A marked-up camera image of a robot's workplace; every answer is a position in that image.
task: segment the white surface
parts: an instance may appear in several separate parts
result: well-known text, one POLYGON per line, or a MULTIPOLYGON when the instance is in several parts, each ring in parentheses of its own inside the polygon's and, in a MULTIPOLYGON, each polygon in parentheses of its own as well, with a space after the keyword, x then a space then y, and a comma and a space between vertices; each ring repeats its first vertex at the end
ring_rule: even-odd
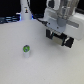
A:
POLYGON ((37 21, 0 24, 0 84, 84 84, 84 39, 69 49, 46 38, 45 30, 37 21))

